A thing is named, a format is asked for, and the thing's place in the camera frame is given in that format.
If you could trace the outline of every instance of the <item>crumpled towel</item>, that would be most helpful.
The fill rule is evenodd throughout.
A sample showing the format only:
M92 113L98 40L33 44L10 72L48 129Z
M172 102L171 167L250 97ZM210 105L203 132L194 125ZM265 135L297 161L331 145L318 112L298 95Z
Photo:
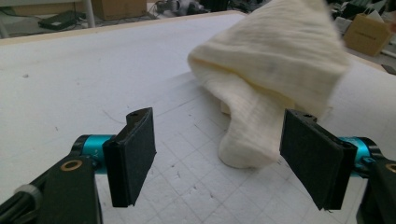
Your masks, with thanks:
M219 157L236 168L277 161L285 108L319 117L348 68L322 0L273 0L195 48L188 61L230 107Z

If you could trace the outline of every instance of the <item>cardboard box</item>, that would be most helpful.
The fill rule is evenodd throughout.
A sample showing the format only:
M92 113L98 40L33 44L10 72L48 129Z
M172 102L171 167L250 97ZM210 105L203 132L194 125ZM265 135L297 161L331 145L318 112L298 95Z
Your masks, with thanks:
M43 4L13 7L12 9L14 10L15 14L19 16L36 16L59 14L68 10L74 10L74 6L76 6L76 11L85 11L82 2L76 2L75 5L73 3Z
M147 0L92 0L93 14L104 21L144 16Z
M359 14L347 29L344 40L348 48L376 56L389 43L391 37L392 32L387 23Z

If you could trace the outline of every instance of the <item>white cloth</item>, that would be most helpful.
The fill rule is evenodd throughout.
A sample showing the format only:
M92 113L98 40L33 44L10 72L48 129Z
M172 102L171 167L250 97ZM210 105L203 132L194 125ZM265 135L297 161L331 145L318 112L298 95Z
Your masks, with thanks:
M219 157L237 168L277 161L285 108L320 116L348 68L321 0L273 0L195 48L189 64L231 109Z

